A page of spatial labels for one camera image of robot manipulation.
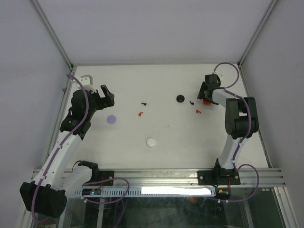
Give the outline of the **purple earbud charging case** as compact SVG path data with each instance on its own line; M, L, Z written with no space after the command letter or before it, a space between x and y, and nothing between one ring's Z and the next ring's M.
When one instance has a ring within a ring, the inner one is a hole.
M116 117L115 117L114 115L109 115L109 116L107 117L107 122L108 122L109 124L114 124L114 123L116 122Z

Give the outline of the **white earbud charging case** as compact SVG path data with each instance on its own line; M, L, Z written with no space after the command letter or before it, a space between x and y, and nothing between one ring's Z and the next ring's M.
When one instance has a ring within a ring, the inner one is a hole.
M156 140L154 138L148 138L146 144L149 148L153 148L156 145Z

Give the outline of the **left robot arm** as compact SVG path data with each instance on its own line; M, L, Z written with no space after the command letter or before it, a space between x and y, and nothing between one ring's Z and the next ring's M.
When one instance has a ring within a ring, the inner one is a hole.
M88 88L73 93L71 106L61 123L58 141L51 154L34 179L20 187L27 211L59 218L76 189L86 182L92 185L99 181L98 165L89 161L82 161L67 177L64 178L63 174L89 130L95 112L114 106L114 94L106 85L100 87L104 97Z

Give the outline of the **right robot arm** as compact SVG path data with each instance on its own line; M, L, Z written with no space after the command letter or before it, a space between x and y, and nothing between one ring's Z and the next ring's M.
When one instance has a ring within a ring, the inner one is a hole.
M198 99L225 108L224 124L228 136L212 173L213 180L223 184L237 170L236 163L244 144L259 129L256 101L253 97L241 97L221 87L216 74L205 75Z

